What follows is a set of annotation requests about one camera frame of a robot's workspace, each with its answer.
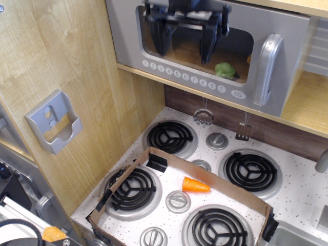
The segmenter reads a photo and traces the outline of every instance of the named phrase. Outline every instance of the green vegetable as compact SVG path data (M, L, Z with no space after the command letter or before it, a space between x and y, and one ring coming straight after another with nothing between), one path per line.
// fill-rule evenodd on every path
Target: green vegetable
M232 79L235 76L235 69L229 63L218 63L215 65L216 76Z

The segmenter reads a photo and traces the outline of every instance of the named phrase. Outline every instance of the cardboard box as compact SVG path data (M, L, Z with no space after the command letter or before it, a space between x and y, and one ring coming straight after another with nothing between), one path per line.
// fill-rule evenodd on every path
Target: cardboard box
M260 242L263 240L262 238L268 241L270 237L272 237L275 228L277 227L277 224L272 218L273 209L269 204L259 199L252 193L230 182L227 182L224 179L221 179L213 173L210 173L188 161L185 161L174 155L168 154L153 147L146 149L131 166L127 166L122 176L109 190L105 192L103 197L100 199L98 205L96 206L96 209L88 216L87 219L90 222L92 229L94 230L94 233L97 237L104 241L109 239L111 243L115 246L128 246L116 239L114 236L109 235L108 233L103 231L97 224L99 223L102 214L105 212L106 201L119 188L123 181L137 166L144 164L149 159L150 154L155 155L156 157L164 158L165 160L167 160L168 166L186 172L188 175L190 175L190 177L209 185L211 189L216 189L227 197L230 197L231 199L238 201L241 204L247 206L248 208L263 215L265 217L264 224L262 225L262 230L256 242L256 245L260 244Z

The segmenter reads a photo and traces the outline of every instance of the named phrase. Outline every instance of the orange object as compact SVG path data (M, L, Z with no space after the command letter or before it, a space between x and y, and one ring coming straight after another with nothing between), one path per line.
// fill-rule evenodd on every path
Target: orange object
M198 180L184 177L182 183L182 191L191 191L191 192L209 192L210 187L207 184L204 184Z
M42 239L47 242L55 242L67 238L66 234L57 227L46 227Z

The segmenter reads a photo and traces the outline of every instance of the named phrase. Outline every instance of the burner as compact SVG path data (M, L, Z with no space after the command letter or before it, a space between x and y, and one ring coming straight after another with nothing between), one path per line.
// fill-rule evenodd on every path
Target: burner
M183 246L252 246L253 240L245 219L221 205L195 210L182 227Z
M194 130L179 121L164 121L150 127L144 136L145 147L155 147L180 158L189 158L197 149Z
M278 164L255 150L238 150L224 157L219 176L262 199L275 195L282 179Z
M104 193L115 183L121 173L122 171L118 170L109 175L101 192ZM161 194L162 189L157 176L148 168L137 167L107 201L106 212L123 221L141 219L157 207Z

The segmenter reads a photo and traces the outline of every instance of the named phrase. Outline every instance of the number button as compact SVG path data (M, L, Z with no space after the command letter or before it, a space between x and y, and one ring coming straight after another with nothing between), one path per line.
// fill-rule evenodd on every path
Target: number button
M158 65L159 72L164 72L165 68L162 65Z
M157 69L157 65L155 63L150 63L150 68L153 70Z
M191 80L191 82L194 83L194 84L198 83L198 79L197 79L197 77L195 77L195 76L191 76L190 80Z
M224 86L218 86L217 90L221 93L224 93L226 91L226 88Z
M216 84L213 82L209 82L209 87L211 90L215 90L216 89Z
M165 68L165 71L168 75L172 75L173 74L173 70L171 68Z
M143 60L142 64L147 68L149 67L149 62L147 60Z
M189 80L189 75L187 75L186 73L183 73L183 74L182 74L182 78L183 78L184 80L188 81L188 80Z
M204 86L204 87L207 86L207 81L203 78L199 81L199 83L201 86Z
M174 76L176 76L177 78L180 78L181 73L178 70L174 70Z

